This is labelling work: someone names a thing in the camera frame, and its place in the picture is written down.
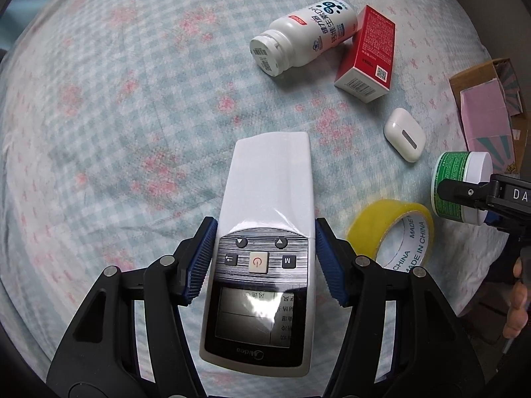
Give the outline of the person's right hand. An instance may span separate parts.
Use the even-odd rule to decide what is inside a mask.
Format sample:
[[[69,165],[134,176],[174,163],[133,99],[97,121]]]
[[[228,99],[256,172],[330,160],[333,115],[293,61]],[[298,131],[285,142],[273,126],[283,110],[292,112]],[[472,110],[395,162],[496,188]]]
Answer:
[[[521,281],[517,281],[510,293],[507,319],[502,331],[505,339],[517,338],[526,326],[528,321],[526,303],[527,287]]]

